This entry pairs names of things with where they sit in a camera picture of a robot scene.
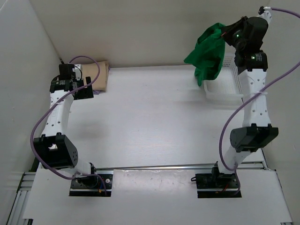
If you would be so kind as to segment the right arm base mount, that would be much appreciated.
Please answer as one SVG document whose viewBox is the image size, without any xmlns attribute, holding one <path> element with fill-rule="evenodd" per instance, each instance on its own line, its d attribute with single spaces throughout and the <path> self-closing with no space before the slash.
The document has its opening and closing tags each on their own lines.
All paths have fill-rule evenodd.
<svg viewBox="0 0 300 225">
<path fill-rule="evenodd" d="M 203 199 L 212 198 L 241 198 L 241 191 L 236 175 L 217 172 L 197 173 L 191 182 L 196 183 L 197 197 Z"/>
</svg>

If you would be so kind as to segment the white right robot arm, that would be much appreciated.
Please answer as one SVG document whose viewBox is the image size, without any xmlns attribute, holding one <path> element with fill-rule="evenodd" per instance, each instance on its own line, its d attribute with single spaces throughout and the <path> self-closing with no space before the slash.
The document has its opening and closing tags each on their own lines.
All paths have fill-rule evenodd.
<svg viewBox="0 0 300 225">
<path fill-rule="evenodd" d="M 215 187 L 236 179 L 238 165 L 250 154 L 268 145 L 278 136 L 268 115 L 265 87 L 267 55 L 261 50 L 263 38 L 271 22 L 270 7 L 260 7 L 259 15 L 242 17 L 221 28 L 221 37 L 235 48 L 234 62 L 242 86 L 244 110 L 242 127 L 230 133 L 230 148 L 220 153 L 220 162 L 212 169 L 210 181 Z"/>
</svg>

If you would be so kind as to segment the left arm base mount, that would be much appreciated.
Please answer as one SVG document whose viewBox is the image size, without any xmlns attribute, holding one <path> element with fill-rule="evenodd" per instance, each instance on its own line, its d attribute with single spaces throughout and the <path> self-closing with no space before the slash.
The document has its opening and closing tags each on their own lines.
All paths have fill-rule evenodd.
<svg viewBox="0 0 300 225">
<path fill-rule="evenodd" d="M 102 181 L 98 177 L 82 177 L 75 178 L 71 181 L 69 196 L 111 197 L 113 186 L 113 170 L 98 170 L 97 174 L 104 181 L 106 191 Z"/>
</svg>

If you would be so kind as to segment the green t-shirt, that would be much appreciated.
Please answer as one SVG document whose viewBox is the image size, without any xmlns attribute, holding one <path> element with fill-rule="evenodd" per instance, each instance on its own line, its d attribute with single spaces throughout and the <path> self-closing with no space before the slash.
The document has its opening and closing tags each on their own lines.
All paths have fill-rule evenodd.
<svg viewBox="0 0 300 225">
<path fill-rule="evenodd" d="M 224 24 L 216 23 L 207 28 L 184 59 L 184 63 L 195 67 L 194 76 L 199 87 L 203 81 L 215 80 L 221 71 L 225 57 L 225 41 L 221 37 L 223 27 Z"/>
</svg>

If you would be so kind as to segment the purple t-shirt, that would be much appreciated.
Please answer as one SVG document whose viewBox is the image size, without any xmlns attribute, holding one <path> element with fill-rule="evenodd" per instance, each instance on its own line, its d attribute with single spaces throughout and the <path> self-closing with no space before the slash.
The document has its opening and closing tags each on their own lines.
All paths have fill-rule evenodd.
<svg viewBox="0 0 300 225">
<path fill-rule="evenodd" d="M 100 93 L 103 93 L 103 90 L 93 90 L 94 95 L 99 95 Z"/>
</svg>

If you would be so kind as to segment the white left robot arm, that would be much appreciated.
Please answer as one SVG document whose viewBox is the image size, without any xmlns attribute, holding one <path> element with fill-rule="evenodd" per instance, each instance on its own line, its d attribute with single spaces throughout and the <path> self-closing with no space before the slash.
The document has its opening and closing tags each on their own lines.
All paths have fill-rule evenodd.
<svg viewBox="0 0 300 225">
<path fill-rule="evenodd" d="M 41 136 L 33 138 L 32 144 L 44 167 L 79 176 L 80 182 L 92 188 L 98 183 L 95 167 L 79 158 L 77 148 L 66 135 L 72 103 L 93 97 L 90 83 L 90 77 L 83 77 L 80 64 L 59 65 L 59 75 L 50 85 L 51 111 L 45 116 Z"/>
</svg>

